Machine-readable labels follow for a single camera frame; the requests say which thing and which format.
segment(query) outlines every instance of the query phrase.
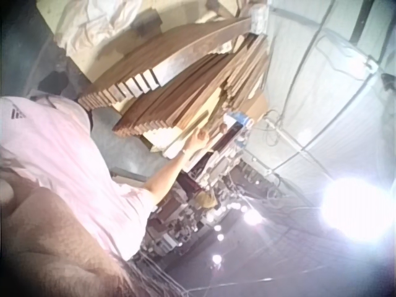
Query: bright light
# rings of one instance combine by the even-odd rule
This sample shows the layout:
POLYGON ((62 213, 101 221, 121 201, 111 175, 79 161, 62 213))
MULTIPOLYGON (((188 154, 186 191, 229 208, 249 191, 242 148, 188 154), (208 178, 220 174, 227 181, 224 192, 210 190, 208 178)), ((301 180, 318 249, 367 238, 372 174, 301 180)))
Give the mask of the bright light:
POLYGON ((394 220, 394 204, 390 197, 354 178, 332 183, 325 192, 321 210, 332 228, 361 242, 379 239, 394 220))
POLYGON ((213 215, 211 215, 210 213, 207 214, 206 220, 207 220, 209 223, 212 223, 212 222, 214 221, 214 219, 215 219, 215 218, 213 218, 213 215))
POLYGON ((243 219, 245 220, 246 223, 248 223, 251 226, 258 225, 259 223, 262 222, 262 216, 255 209, 248 210, 243 215, 243 219))
POLYGON ((221 255, 214 255, 213 257, 212 257, 212 261, 216 264, 216 265, 218 265, 218 264, 220 264, 221 262, 222 262, 222 257, 221 257, 221 255))
POLYGON ((241 204, 237 202, 231 203, 231 208, 232 209, 241 209, 241 204))

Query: person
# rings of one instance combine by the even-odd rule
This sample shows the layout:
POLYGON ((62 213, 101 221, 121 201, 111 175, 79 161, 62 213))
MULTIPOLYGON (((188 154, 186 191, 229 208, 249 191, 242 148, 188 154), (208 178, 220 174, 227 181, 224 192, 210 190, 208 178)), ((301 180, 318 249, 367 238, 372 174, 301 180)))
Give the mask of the person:
POLYGON ((140 248, 153 206, 205 147, 207 133, 194 131, 178 156, 138 189, 111 179, 77 103, 2 97, 0 113, 2 290, 154 296, 130 277, 126 261, 140 248))

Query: printed logo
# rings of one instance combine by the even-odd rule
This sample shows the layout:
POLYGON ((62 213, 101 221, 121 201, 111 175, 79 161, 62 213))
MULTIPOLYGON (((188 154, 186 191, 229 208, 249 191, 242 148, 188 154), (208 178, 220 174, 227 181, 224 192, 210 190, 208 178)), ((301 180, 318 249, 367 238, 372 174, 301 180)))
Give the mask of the printed logo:
POLYGON ((11 119, 22 119, 22 118, 26 118, 26 115, 24 115, 23 112, 21 112, 21 110, 16 106, 16 105, 12 105, 12 111, 11 111, 11 119))

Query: cable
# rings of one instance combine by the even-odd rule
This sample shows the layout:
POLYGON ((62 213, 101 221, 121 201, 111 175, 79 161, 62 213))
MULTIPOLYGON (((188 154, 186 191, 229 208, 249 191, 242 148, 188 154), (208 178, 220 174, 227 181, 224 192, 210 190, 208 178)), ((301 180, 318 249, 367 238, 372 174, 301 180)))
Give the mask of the cable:
POLYGON ((341 69, 337 69, 337 68, 334 66, 334 64, 333 64, 332 60, 330 59, 330 57, 329 57, 324 51, 322 51, 320 48, 316 48, 316 50, 317 50, 318 52, 320 52, 320 53, 326 58, 326 61, 330 64, 330 67, 331 67, 334 71, 340 72, 340 73, 342 73, 342 74, 345 74, 345 75, 347 75, 348 77, 351 77, 352 79, 355 79, 355 80, 357 80, 357 81, 359 81, 359 82, 364 81, 364 79, 359 79, 359 78, 357 78, 357 77, 351 75, 350 73, 347 73, 347 71, 344 71, 344 70, 341 70, 341 69))
POLYGON ((326 20, 329 17, 329 15, 330 15, 333 7, 334 7, 334 4, 335 4, 335 0, 332 0, 332 2, 329 4, 329 6, 328 6, 328 8, 326 10, 325 15, 323 16, 323 19, 322 19, 322 22, 321 22, 319 28, 317 29, 317 31, 315 32, 314 36, 312 37, 311 42, 308 44, 308 47, 307 47, 307 49, 306 49, 306 51, 305 51, 305 53, 303 55, 303 58, 301 59, 300 64, 298 65, 297 71, 296 71, 296 73, 295 73, 295 75, 293 77, 293 80, 291 81, 288 93, 286 95, 286 99, 285 99, 285 102, 283 104, 282 112, 280 113, 280 118, 279 118, 278 122, 276 122, 276 126, 278 126, 278 127, 281 127, 282 124, 283 124, 283 118, 285 117, 285 111, 286 111, 288 102, 290 100, 291 92, 293 91, 293 87, 295 86, 295 83, 297 81, 297 77, 299 76, 299 74, 300 74, 300 72, 301 72, 301 70, 302 70, 302 68, 303 68, 303 66, 305 64, 305 62, 306 62, 306 60, 307 60, 307 58, 308 58, 308 56, 309 56, 309 54, 311 52, 311 49, 314 46, 314 44, 315 44, 315 42, 317 40, 317 37, 319 36, 319 33, 322 31, 323 26, 326 23, 326 20))

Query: white t-shirt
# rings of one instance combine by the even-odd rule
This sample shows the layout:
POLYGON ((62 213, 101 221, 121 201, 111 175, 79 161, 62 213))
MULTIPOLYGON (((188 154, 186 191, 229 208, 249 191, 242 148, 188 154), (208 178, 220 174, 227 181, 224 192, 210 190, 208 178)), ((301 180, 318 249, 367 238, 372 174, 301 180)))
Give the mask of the white t-shirt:
POLYGON ((1 166, 51 189, 104 250, 130 259, 154 206, 151 193, 111 179, 81 106, 49 100, 0 98, 1 166))

